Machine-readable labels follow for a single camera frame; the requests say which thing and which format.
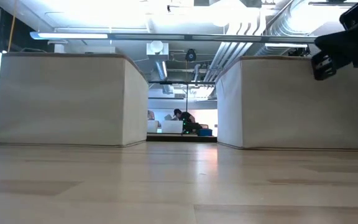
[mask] wooden floor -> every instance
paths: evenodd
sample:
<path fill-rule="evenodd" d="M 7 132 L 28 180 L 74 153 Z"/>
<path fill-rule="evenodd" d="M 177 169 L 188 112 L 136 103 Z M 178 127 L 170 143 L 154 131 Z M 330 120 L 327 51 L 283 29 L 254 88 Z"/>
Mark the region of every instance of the wooden floor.
<path fill-rule="evenodd" d="M 0 224 L 354 224 L 358 152 L 0 146 Z"/>

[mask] fluorescent light fixture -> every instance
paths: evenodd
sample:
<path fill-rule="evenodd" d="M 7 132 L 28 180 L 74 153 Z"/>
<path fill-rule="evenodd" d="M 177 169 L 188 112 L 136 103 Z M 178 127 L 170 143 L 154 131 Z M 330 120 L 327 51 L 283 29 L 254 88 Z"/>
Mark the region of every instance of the fluorescent light fixture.
<path fill-rule="evenodd" d="M 107 34 L 38 33 L 41 39 L 107 39 Z"/>
<path fill-rule="evenodd" d="M 167 65 L 165 64 L 165 61 L 162 62 L 162 68 L 164 69 L 164 76 L 167 77 Z"/>
<path fill-rule="evenodd" d="M 266 47 L 300 47 L 307 48 L 307 44 L 274 44 L 274 43 L 266 43 Z"/>

